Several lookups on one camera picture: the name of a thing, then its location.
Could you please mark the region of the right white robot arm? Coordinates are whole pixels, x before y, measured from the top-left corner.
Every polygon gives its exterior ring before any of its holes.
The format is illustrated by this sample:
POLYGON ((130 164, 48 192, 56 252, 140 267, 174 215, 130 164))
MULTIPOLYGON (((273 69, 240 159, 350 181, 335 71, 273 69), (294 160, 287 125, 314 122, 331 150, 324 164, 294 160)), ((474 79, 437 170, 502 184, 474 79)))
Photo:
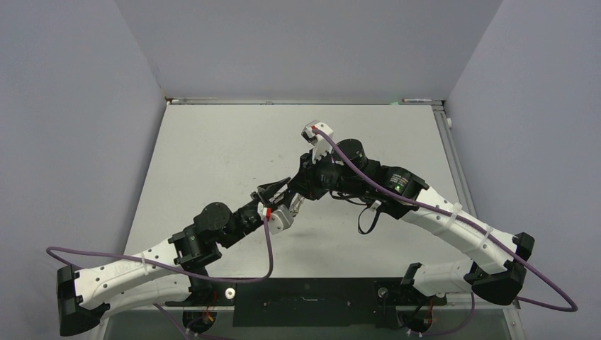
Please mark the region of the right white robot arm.
POLYGON ((474 293, 496 305, 513 302, 527 274, 515 257, 530 257, 532 236, 524 232, 512 235, 485 225, 407 169, 368 159, 358 140, 342 140, 338 147, 361 175, 335 152, 319 160, 308 152, 300 157, 298 173, 288 187, 308 200, 334 192, 359 199, 375 207, 377 215, 390 215, 421 227, 467 257, 437 265, 410 265, 400 284, 406 301, 418 303, 433 295, 474 293))

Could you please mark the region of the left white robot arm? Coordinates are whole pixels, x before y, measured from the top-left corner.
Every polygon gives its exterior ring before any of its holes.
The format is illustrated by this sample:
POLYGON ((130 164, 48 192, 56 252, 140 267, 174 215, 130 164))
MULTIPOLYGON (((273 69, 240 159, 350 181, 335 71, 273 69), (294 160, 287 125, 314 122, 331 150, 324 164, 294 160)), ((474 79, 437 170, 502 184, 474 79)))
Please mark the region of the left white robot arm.
POLYGON ((229 248, 262 227, 271 233, 288 229, 303 202, 288 187, 289 178, 261 185, 251 201, 236 211, 225 203, 208 204, 182 231, 136 255, 88 252, 110 258, 110 263, 82 268, 63 261, 57 271, 57 307, 61 336, 74 336, 97 327, 123 310, 163 302, 208 301, 211 285, 258 283, 271 276, 274 253, 267 245, 268 271, 258 278, 210 277, 206 266, 229 248))

